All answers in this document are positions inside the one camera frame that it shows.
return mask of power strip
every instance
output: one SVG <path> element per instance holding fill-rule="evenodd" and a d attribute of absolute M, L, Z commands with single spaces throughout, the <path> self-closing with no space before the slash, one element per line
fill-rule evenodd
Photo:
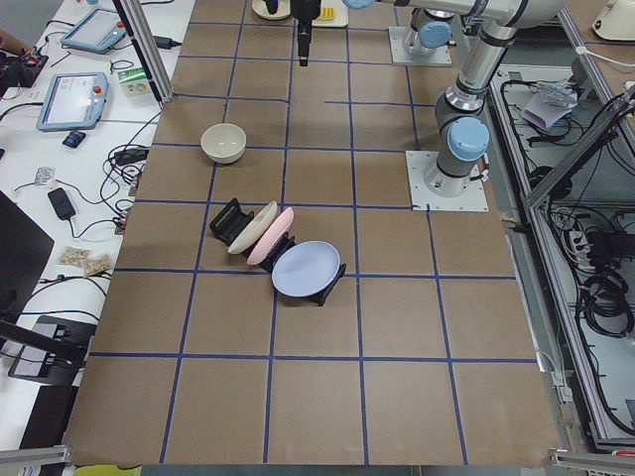
<path fill-rule="evenodd" d="M 584 232 L 570 230 L 567 233 L 569 249 L 573 254 L 572 257 L 577 263 L 577 267 L 582 271 L 594 272 L 595 267 L 591 265 L 590 259 L 588 258 L 591 246 L 588 244 L 588 240 L 586 239 Z"/>

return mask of blue joint cap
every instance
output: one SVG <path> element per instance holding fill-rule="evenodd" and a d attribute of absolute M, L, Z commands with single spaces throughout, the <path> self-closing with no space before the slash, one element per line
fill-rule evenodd
<path fill-rule="evenodd" d="M 447 133 L 447 146 L 463 162 L 474 162 L 487 151 L 489 131 L 475 117 L 461 117 L 453 122 Z"/>
<path fill-rule="evenodd" d="M 370 7 L 375 0 L 342 0 L 344 5 L 353 10 L 359 10 L 361 8 Z"/>
<path fill-rule="evenodd" d="M 426 48 L 438 48 L 447 45 L 452 31 L 447 22 L 429 22 L 419 29 L 419 41 Z"/>

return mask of yellow object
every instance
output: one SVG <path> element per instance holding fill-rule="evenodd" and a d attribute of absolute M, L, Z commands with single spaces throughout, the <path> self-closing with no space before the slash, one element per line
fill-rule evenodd
<path fill-rule="evenodd" d="M 141 466 L 121 469 L 110 464 L 82 466 L 75 469 L 74 476 L 141 476 Z"/>
<path fill-rule="evenodd" d="M 335 19 L 335 9 L 332 7 L 321 7 L 319 16 L 316 18 L 319 22 L 332 22 Z"/>

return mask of beige bowl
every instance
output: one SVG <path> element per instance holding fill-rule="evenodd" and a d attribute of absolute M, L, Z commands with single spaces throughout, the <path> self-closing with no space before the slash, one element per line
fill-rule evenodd
<path fill-rule="evenodd" d="M 231 164 L 242 157 L 247 145 L 245 131 L 234 124 L 211 126 L 200 137 L 200 146 L 207 156 L 219 164 Z"/>

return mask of pink plate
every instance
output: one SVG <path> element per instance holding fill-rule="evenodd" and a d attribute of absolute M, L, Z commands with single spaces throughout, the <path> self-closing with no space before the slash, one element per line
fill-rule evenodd
<path fill-rule="evenodd" d="M 254 266 L 262 263 L 264 259 L 267 258 L 269 252 L 280 241 L 282 235 L 289 231 L 293 221 L 294 209 L 289 207 L 276 218 L 276 221 L 274 221 L 269 229 L 265 231 L 265 234 L 262 235 L 260 241 L 256 243 L 249 258 L 247 258 L 247 264 Z"/>

